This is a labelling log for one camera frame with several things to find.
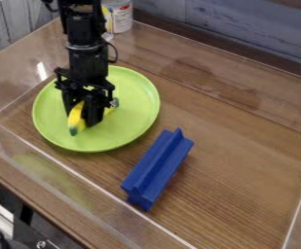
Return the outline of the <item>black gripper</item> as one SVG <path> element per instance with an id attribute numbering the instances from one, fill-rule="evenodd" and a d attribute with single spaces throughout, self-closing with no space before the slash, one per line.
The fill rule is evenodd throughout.
<path id="1" fill-rule="evenodd" d="M 103 120 L 106 101 L 114 99 L 115 86 L 109 81 L 107 45 L 67 45 L 70 67 L 58 67 L 55 88 L 62 92 L 66 113 L 84 99 L 86 126 L 93 127 Z"/>

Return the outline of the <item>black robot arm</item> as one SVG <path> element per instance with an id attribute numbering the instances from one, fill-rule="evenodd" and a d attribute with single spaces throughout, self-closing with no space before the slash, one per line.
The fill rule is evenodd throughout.
<path id="1" fill-rule="evenodd" d="M 50 12 L 58 12 L 67 35 L 70 67 L 56 67 L 55 88 L 62 92 L 67 114 L 79 102 L 86 126 L 103 121 L 105 109 L 115 107 L 115 86 L 109 82 L 107 31 L 101 0 L 40 0 Z"/>

